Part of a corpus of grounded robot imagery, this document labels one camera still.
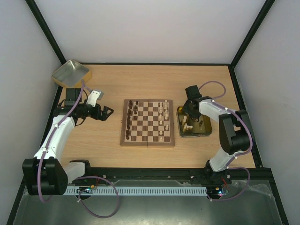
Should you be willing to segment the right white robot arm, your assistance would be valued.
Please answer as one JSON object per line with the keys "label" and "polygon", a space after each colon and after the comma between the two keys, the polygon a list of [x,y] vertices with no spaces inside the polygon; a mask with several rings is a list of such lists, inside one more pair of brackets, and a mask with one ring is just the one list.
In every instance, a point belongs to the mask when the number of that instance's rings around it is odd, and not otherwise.
{"label": "right white robot arm", "polygon": [[[221,171],[229,169],[238,156],[253,148],[253,136],[246,111],[235,111],[216,102],[215,97],[203,96],[200,87],[185,89],[187,100],[177,110],[179,131],[190,134],[200,118],[207,117],[218,123],[220,150],[208,160],[204,172],[208,183],[216,183]],[[174,119],[172,100],[126,99],[123,104],[121,146],[174,147]]]}

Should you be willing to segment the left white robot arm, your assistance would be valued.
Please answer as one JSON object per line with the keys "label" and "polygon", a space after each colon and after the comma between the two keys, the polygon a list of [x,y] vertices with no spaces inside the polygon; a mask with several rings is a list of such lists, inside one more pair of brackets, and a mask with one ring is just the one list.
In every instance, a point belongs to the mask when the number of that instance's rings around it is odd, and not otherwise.
{"label": "left white robot arm", "polygon": [[67,166],[62,166],[63,150],[79,119],[105,121],[113,112],[113,109],[99,104],[58,105],[53,112],[52,126],[40,149],[33,158],[25,159],[22,164],[28,193],[62,195],[68,184],[89,174],[90,163],[85,159],[72,160]]}

